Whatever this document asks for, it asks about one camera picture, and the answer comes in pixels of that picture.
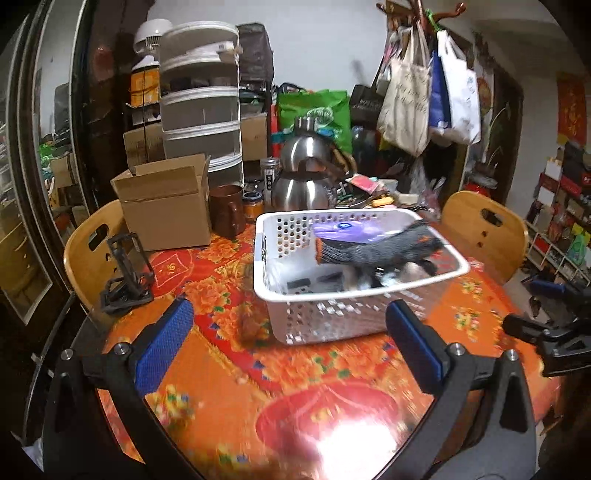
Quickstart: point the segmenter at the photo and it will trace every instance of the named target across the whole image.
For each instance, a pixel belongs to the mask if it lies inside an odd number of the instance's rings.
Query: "brown mug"
[[[213,231],[225,238],[234,238],[246,229],[242,207],[242,188],[222,185],[209,191],[209,217]]]

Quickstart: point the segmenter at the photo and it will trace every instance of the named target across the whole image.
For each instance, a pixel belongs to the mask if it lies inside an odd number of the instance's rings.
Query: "mirror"
[[[65,244],[88,208],[70,134],[70,78],[74,39],[84,0],[54,0],[35,61],[33,137],[47,208]]]
[[[8,139],[13,138],[8,130],[14,126],[7,124],[7,105],[14,101],[13,72],[19,67],[15,55],[22,30],[21,26],[0,53],[0,301],[8,302],[27,324],[51,282],[22,219],[11,167],[11,160],[18,159],[11,159],[8,149]]]

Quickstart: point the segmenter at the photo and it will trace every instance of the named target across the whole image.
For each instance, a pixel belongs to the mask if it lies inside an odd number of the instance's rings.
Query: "packaged item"
[[[351,220],[347,222],[314,223],[312,224],[312,231],[316,238],[359,244],[370,244],[389,236],[380,226],[370,220],[364,222]]]

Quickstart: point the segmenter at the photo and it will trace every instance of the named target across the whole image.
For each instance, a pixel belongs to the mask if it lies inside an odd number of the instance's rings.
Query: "wooden chair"
[[[524,221],[484,195],[454,193],[445,204],[441,222],[472,246],[482,249],[505,282],[525,258],[528,233]]]
[[[104,235],[105,228],[105,237],[96,245],[97,235]],[[126,231],[121,202],[114,200],[88,217],[67,241],[64,250],[66,274],[88,311],[98,304],[100,292],[117,270],[117,262],[106,240]]]

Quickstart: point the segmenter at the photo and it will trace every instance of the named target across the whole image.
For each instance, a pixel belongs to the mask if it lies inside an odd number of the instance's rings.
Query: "blue gripper pad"
[[[164,325],[135,367],[135,389],[142,397],[158,390],[164,374],[193,326],[193,318],[193,305],[187,299],[182,299],[174,311],[167,310],[157,322],[164,322]]]
[[[446,344],[441,337],[423,325],[403,300],[388,305],[386,327],[421,391],[437,393],[449,369]]]

